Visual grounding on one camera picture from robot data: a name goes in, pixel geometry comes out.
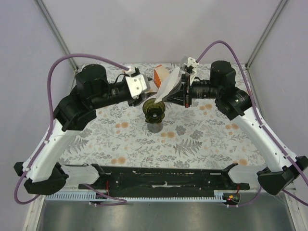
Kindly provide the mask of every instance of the white bracket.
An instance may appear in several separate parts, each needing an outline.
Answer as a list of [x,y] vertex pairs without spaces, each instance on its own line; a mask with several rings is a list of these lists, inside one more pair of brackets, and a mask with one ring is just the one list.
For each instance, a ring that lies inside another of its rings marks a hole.
[[125,77],[130,95],[133,99],[138,98],[141,93],[148,91],[151,87],[149,80],[142,74],[139,74],[135,77]]
[[99,174],[95,167],[89,166],[66,166],[62,165],[61,169],[68,175],[65,187],[78,187],[80,184],[93,184]]
[[135,71],[135,68],[134,67],[131,67],[131,66],[127,66],[127,68],[128,68],[128,71],[125,71],[125,74],[127,74],[127,75],[132,75],[132,74],[135,74],[136,73],[136,71]]
[[261,166],[242,166],[237,165],[230,169],[228,175],[230,179],[236,183],[246,183],[250,185],[259,185],[257,172],[266,168],[266,165]]
[[[190,83],[192,85],[194,78],[197,75],[197,68],[200,64],[192,57],[184,57],[181,61],[180,68],[190,75]],[[188,73],[187,68],[192,66],[192,72]]]

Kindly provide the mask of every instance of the white cable tray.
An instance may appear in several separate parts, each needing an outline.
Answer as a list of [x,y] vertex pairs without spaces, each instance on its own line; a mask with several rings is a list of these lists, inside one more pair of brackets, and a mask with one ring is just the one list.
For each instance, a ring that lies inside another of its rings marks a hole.
[[[129,202],[226,202],[223,192],[215,192],[214,197],[119,197]],[[96,192],[56,192],[46,196],[47,201],[113,201],[96,198]]]

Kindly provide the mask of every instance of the gray wall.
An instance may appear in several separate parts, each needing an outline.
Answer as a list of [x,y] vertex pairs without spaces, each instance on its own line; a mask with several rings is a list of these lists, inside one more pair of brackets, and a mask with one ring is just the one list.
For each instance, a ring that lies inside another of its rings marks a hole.
[[[154,64],[198,58],[218,39],[245,63],[279,1],[44,0],[72,53]],[[213,47],[202,62],[215,60],[235,63],[223,45]]]
[[[47,73],[63,54],[32,0],[2,1],[0,51],[0,229],[19,231],[28,206],[13,200],[13,165],[32,154],[48,127]],[[73,74],[68,63],[56,70],[54,105],[69,93]],[[23,186],[20,198],[29,198]]]
[[[251,67],[264,116],[297,155],[308,156],[308,1],[291,0]],[[308,202],[308,188],[295,181]]]

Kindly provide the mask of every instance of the floral tablecloth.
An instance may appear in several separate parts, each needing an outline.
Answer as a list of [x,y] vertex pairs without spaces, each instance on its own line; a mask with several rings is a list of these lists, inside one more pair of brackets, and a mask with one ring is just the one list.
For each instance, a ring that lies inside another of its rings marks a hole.
[[[134,64],[153,77],[158,64]],[[104,65],[109,81],[120,70]],[[177,64],[163,64],[172,70]],[[236,86],[245,89],[239,68]],[[209,78],[210,64],[201,64],[198,75]],[[192,107],[166,103],[163,129],[148,131],[142,105],[127,103],[97,110],[97,118],[73,140],[60,163],[131,167],[225,168],[231,163],[261,165],[264,159],[248,137],[215,108],[214,100],[194,100]]]

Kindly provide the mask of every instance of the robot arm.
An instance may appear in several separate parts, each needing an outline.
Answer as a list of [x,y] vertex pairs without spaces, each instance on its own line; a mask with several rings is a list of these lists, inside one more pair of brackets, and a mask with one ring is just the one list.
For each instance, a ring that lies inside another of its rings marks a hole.
[[28,193],[50,195],[64,186],[93,184],[103,174],[103,170],[95,164],[82,167],[62,166],[57,160],[70,142],[96,118],[95,109],[124,101],[129,106],[137,106],[155,94],[146,93],[150,89],[149,79],[140,74],[137,68],[131,70],[129,67],[129,71],[123,75],[121,82],[110,84],[105,68],[99,64],[85,66],[76,75],[76,86],[54,110],[51,137],[31,169],[27,169],[27,166],[37,149],[27,161],[14,166],[19,176],[25,170],[28,171],[25,182]]
[[[182,74],[180,90],[169,94],[165,101],[189,107],[192,99],[215,99],[218,110],[249,137],[266,163],[263,166],[248,167],[233,165],[229,168],[229,177],[234,183],[259,183],[268,193],[276,195],[296,179],[299,173],[263,128],[266,127],[273,134],[301,170],[308,167],[308,159],[305,156],[297,157],[288,149],[263,118],[263,124],[259,125],[249,95],[235,86],[236,73],[230,63],[212,63],[210,79],[200,80],[195,77],[196,67],[187,66],[190,59],[184,58],[180,65],[185,72]],[[191,74],[198,81],[191,82]]]

